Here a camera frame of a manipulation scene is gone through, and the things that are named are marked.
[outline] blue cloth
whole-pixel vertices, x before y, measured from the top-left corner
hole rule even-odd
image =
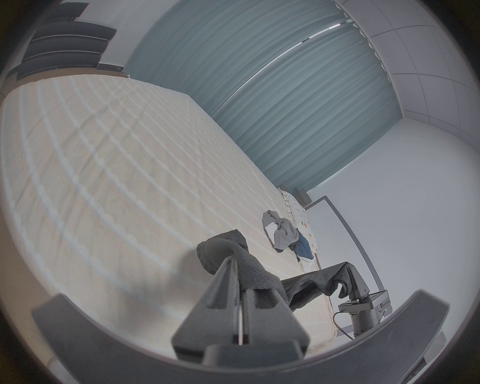
[[[297,232],[299,234],[299,239],[297,242],[290,245],[290,249],[292,249],[292,251],[295,252],[298,257],[313,260],[310,244],[308,243],[307,239],[303,237],[298,228]]]

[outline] bed sheet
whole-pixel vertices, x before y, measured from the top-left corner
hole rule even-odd
[[[28,83],[0,111],[1,207],[20,255],[120,337],[175,358],[170,338],[212,276],[196,245],[237,228],[281,279],[301,270],[262,228],[282,194],[182,93],[128,78]],[[324,297],[295,316],[309,354],[336,335]]]

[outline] pile of clothes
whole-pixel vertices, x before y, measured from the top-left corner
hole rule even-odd
[[[275,211],[266,211],[262,224],[268,239],[277,252],[290,248],[296,255],[304,272],[312,271],[315,262],[307,239],[287,218],[280,218]]]

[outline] gray cloth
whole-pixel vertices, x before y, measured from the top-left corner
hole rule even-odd
[[[280,218],[275,211],[266,211],[262,218],[262,224],[264,228],[270,224],[275,223],[277,230],[274,234],[273,247],[278,251],[283,251],[288,248],[292,243],[295,243],[299,239],[299,234],[292,222],[284,217]]]
[[[280,279],[267,272],[248,252],[247,241],[238,229],[221,233],[197,245],[197,256],[205,271],[214,275],[229,256],[237,260],[240,289],[275,289],[287,302]]]

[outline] teal curtain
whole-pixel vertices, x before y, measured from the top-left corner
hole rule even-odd
[[[124,71],[190,95],[274,185],[308,191],[401,118],[380,61],[346,21],[331,0],[182,0]]]

